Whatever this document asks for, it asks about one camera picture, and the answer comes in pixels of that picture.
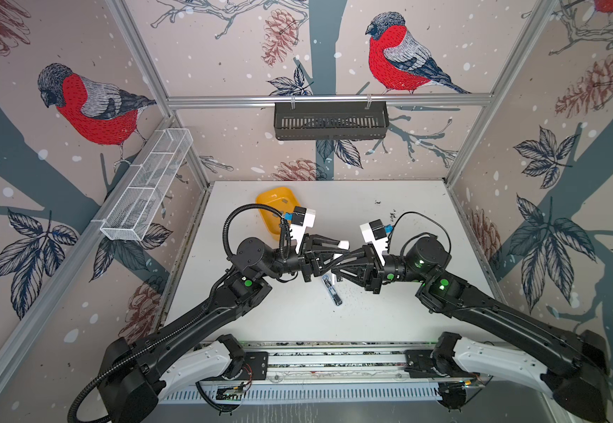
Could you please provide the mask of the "light blue stapler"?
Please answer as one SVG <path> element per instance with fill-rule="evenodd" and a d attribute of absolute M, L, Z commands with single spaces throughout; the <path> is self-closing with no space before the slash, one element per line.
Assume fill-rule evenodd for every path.
<path fill-rule="evenodd" d="M 336 289 L 335 289 L 335 286 L 333 285 L 331 276 L 329 274 L 324 274 L 321 277 L 321 280 L 322 280 L 324 286 L 326 287 L 327 293 L 329 294 L 329 297 L 333 301 L 334 305 L 336 305 L 337 307 L 342 306 L 343 305 L 343 300 L 340 297 L 340 295 L 338 294 L 338 292 L 336 292 Z"/>

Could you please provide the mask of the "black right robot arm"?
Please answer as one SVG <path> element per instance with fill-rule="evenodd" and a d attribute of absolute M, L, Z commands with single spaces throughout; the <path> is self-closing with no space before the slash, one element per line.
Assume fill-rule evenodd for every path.
<path fill-rule="evenodd" d="M 447 270 L 451 256 L 434 234 L 419 234 L 412 243 L 398 255 L 367 244 L 326 269 L 374 294 L 385 284 L 417 283 L 417 299 L 431 313 L 475 325 L 516 347 L 524 355 L 514 367 L 532 376 L 533 387 L 585 421 L 606 421 L 609 354 L 603 336 L 563 330 L 496 301 Z"/>

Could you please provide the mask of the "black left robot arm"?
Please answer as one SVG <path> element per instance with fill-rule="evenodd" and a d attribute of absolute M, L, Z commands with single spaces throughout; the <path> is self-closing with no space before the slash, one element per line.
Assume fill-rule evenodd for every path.
<path fill-rule="evenodd" d="M 232 249 L 229 232 L 241 213 L 260 210 L 279 221 L 277 249 L 250 237 Z M 141 422 L 159 403 L 160 395 L 174 387 L 166 374 L 185 354 L 193 352 L 199 377 L 217 377 L 242 366 L 243 352 L 232 336 L 223 336 L 208 348 L 198 345 L 210 334 L 258 307 L 272 290 L 269 280 L 284 282 L 284 275 L 310 280 L 327 272 L 327 265 L 341 258 L 348 243 L 322 235 L 309 235 L 315 213 L 296 207 L 282 213 L 265 204 L 244 204 L 231 212 L 222 230 L 223 249 L 231 266 L 216 281 L 208 296 L 197 306 L 157 331 L 129 343 L 125 338 L 112 342 L 105 350 L 98 375 L 71 403 L 67 420 L 79 421 L 84 400 L 98 391 L 105 406 L 103 422 Z"/>

